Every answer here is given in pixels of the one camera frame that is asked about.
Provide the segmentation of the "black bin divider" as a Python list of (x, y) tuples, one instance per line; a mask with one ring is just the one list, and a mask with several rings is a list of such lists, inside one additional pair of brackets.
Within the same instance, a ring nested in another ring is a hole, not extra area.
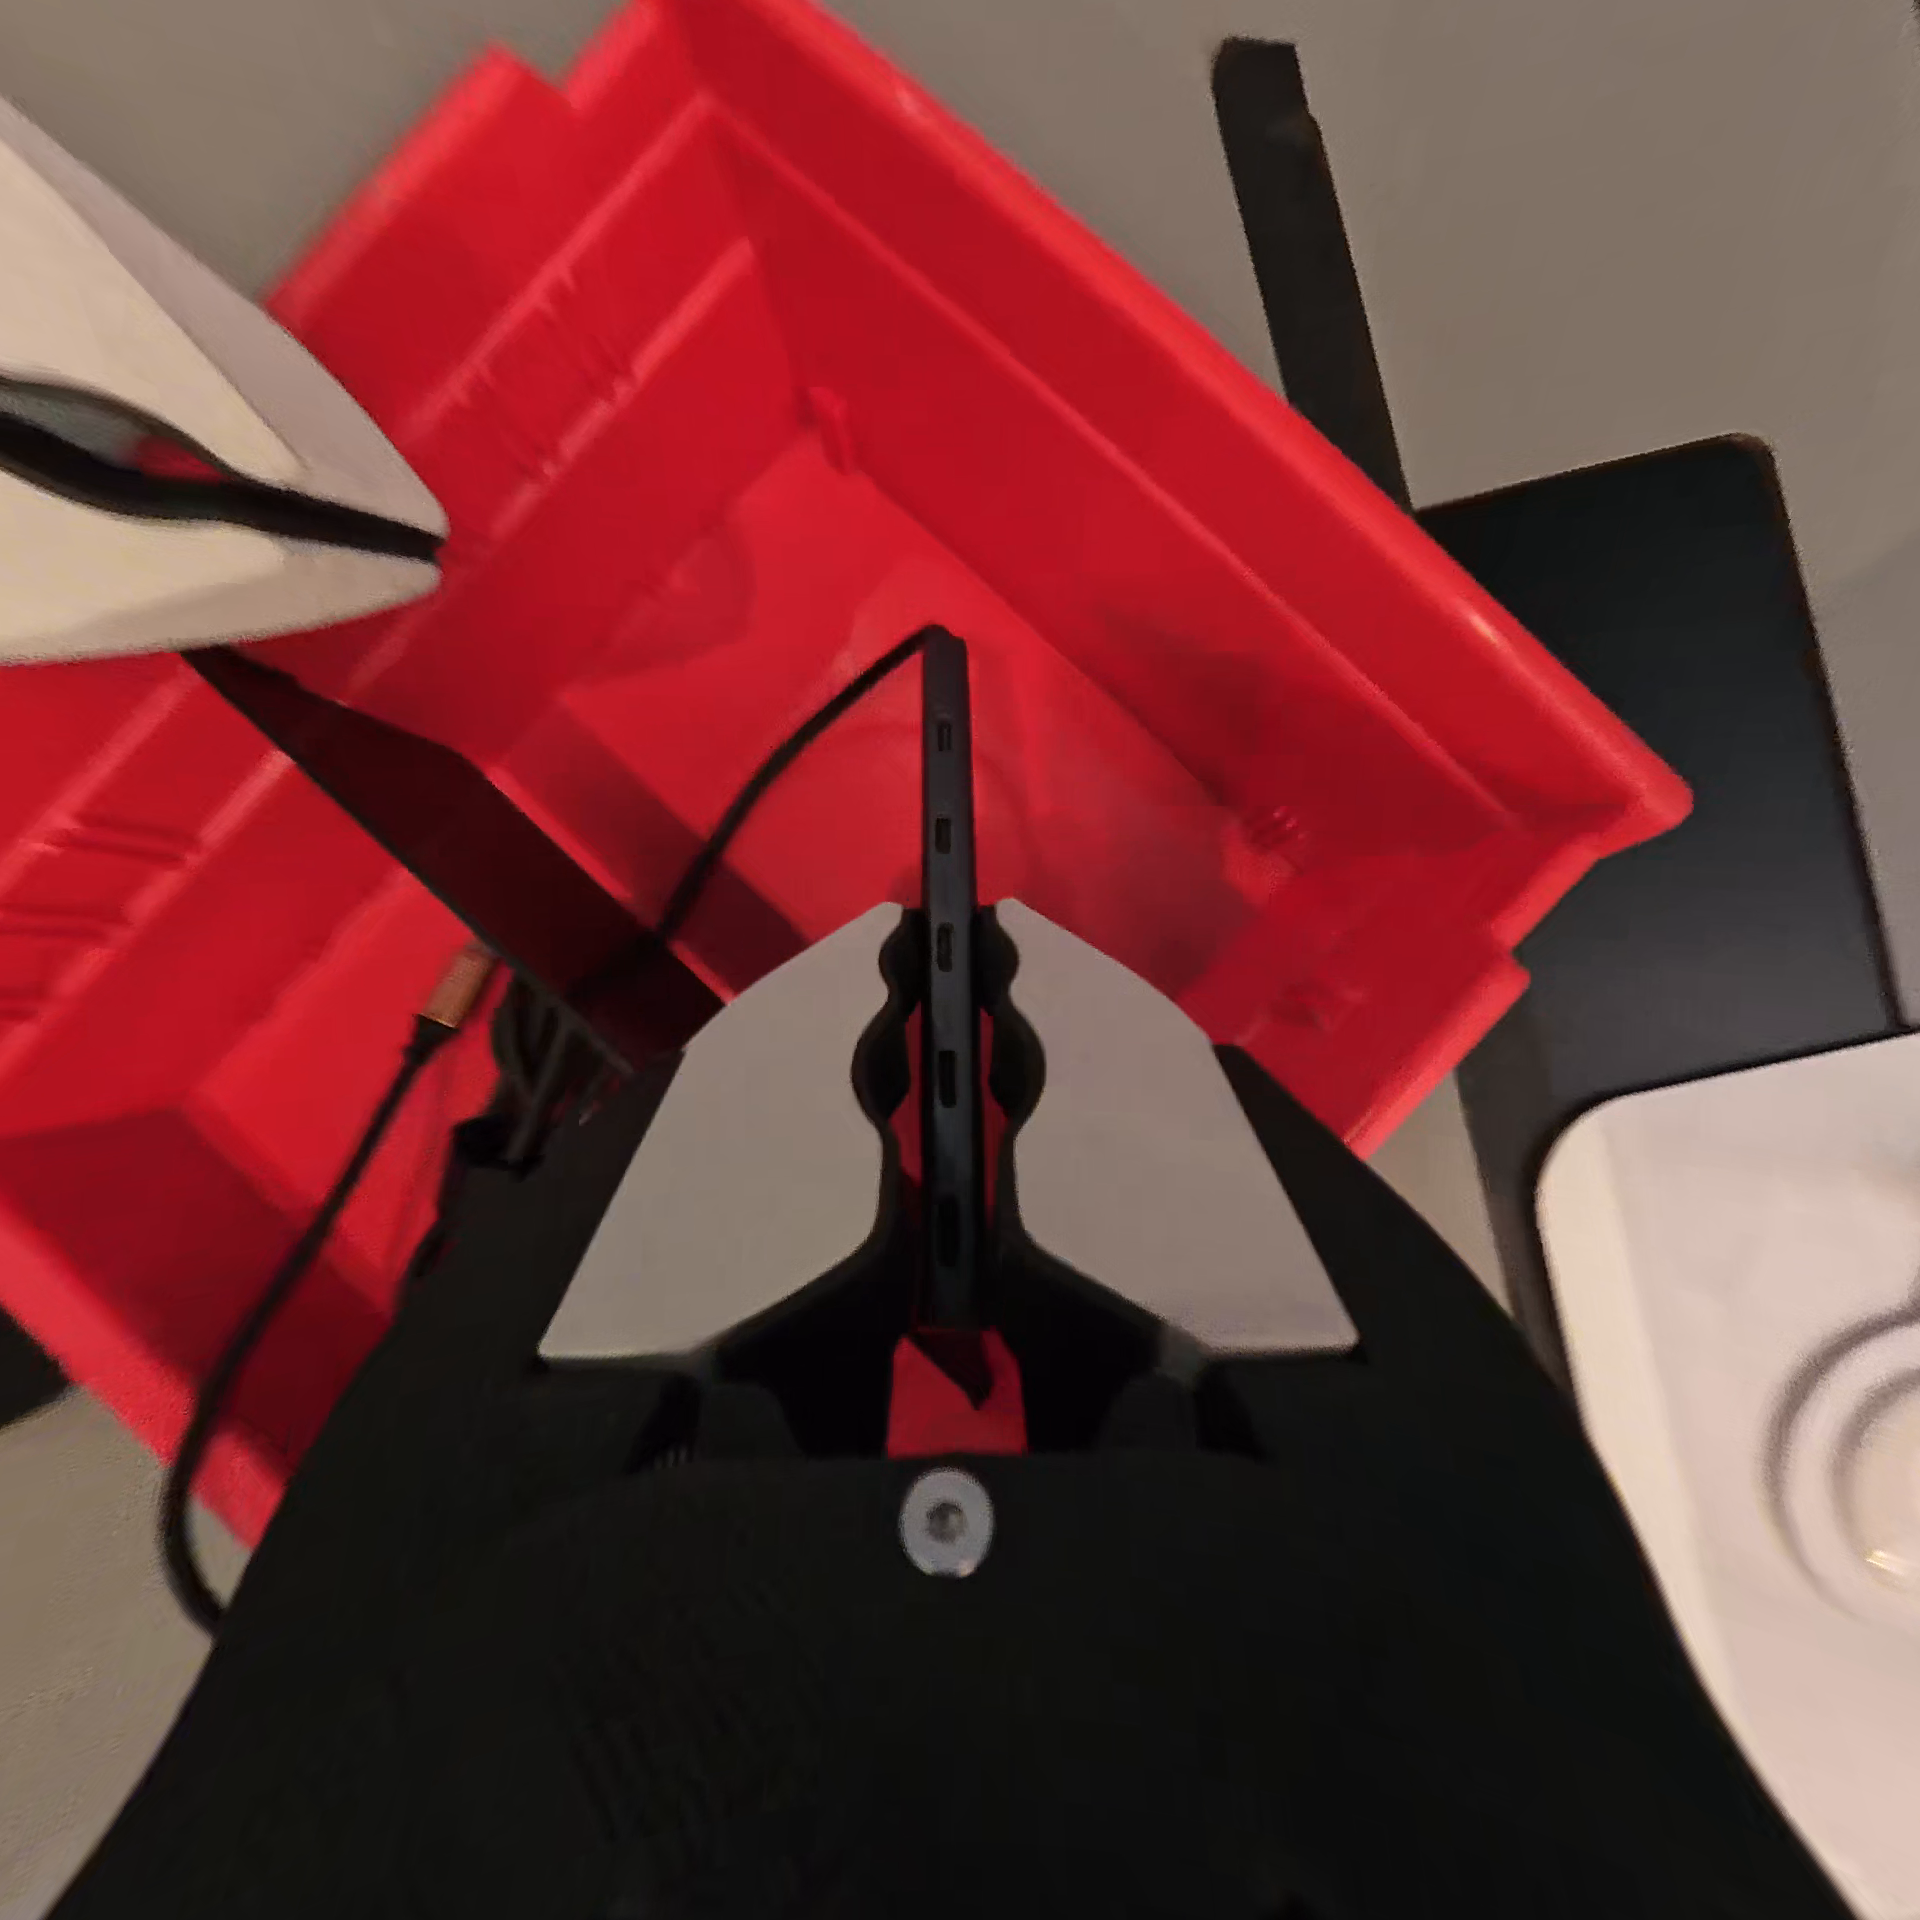
[(685, 1049), (721, 999), (471, 761), (235, 649), (186, 667), (616, 1067)]

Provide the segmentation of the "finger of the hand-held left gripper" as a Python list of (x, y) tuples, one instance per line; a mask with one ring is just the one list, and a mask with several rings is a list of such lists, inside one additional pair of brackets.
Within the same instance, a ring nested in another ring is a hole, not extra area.
[(2, 438), (2, 660), (180, 655), (425, 596), (444, 514), (356, 509), (208, 469), (119, 465), (43, 426)]
[(429, 488), (301, 341), (13, 103), (2, 372), (114, 403), (229, 478), (447, 535)]

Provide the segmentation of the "white sign stand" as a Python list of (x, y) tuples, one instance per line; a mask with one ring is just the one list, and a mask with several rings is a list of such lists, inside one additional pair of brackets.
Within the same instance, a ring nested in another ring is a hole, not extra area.
[(1917, 1913), (1917, 1036), (1620, 1096), (1536, 1218), (1586, 1436), (1719, 1713)]

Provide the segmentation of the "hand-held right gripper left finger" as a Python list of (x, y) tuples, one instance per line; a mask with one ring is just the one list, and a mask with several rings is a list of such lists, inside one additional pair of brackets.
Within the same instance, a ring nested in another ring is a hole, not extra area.
[(686, 1043), (541, 1336), (545, 1364), (683, 1364), (785, 1411), (882, 1411), (916, 1257), (897, 1115), (920, 917), (882, 906)]

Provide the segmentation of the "red plastic bin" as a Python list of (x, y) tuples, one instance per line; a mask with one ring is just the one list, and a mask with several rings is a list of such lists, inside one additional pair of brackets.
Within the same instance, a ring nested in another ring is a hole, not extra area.
[[(429, 738), (648, 922), (938, 623), (980, 881), (1371, 1152), (1676, 773), (1281, 398), (812, 5), (491, 53), (270, 313), (450, 518), (252, 660)], [(152, 1450), (458, 944), (180, 660), (5, 669), (5, 1314)]]

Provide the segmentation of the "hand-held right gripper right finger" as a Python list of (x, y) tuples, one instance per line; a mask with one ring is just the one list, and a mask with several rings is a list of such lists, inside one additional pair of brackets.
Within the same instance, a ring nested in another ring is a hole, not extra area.
[(1027, 1413), (1143, 1376), (1347, 1359), (1356, 1325), (1213, 1043), (1139, 973), (1005, 899), (980, 919), (1000, 1115), (993, 1321)]

